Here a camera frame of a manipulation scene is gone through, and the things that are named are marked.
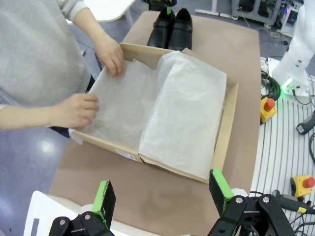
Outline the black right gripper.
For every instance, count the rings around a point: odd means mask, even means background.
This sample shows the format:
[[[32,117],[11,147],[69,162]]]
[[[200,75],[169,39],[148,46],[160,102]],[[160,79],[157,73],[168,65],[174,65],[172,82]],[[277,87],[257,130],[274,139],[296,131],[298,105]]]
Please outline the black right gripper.
[[[145,0],[145,3],[148,4],[149,7],[154,6],[163,6],[165,14],[170,15],[172,13],[172,6],[177,4],[177,0]]]

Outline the person's left hand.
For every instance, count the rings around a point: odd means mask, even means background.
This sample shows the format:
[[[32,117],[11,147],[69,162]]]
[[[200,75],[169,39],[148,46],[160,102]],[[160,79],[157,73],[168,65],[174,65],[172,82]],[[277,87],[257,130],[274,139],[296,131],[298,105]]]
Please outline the person's left hand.
[[[124,72],[124,55],[120,44],[108,35],[101,35],[94,41],[96,55],[113,77]]]

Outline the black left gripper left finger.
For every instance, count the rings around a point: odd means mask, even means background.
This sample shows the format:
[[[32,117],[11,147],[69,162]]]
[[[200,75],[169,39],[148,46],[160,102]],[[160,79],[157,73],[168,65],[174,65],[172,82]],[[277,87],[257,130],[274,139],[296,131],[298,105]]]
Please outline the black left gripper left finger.
[[[49,236],[112,236],[110,230],[116,196],[110,180],[100,183],[92,210],[78,214],[73,220],[66,216],[54,219]]]

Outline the person's right hand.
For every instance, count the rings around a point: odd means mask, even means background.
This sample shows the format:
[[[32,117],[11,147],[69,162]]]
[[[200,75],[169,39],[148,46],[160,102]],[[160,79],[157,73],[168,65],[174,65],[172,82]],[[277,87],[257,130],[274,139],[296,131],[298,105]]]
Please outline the person's right hand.
[[[99,110],[98,98],[93,94],[77,93],[48,109],[48,125],[77,128],[92,123]]]

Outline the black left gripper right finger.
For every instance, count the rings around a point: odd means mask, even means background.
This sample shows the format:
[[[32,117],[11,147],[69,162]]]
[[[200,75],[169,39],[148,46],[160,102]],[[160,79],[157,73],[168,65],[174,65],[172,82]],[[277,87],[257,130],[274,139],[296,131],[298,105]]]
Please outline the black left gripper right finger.
[[[211,169],[209,191],[219,218],[210,236],[294,236],[296,235],[276,197],[235,195],[220,169]]]

